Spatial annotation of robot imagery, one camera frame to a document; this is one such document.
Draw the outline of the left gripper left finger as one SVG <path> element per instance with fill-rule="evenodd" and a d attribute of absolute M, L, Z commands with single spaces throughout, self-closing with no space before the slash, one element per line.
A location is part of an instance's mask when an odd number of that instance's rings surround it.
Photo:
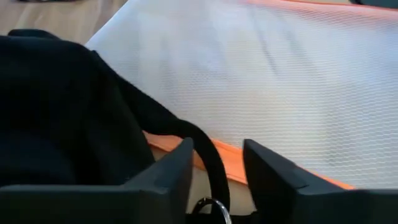
<path fill-rule="evenodd" d="M 193 141 L 122 185 L 1 188 L 1 223 L 185 223 Z"/>

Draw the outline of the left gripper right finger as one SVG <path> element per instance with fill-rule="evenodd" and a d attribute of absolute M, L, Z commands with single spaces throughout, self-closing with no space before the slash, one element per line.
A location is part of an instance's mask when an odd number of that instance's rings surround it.
<path fill-rule="evenodd" d="M 397 223 L 396 189 L 346 190 L 251 139 L 243 158 L 261 223 Z"/>

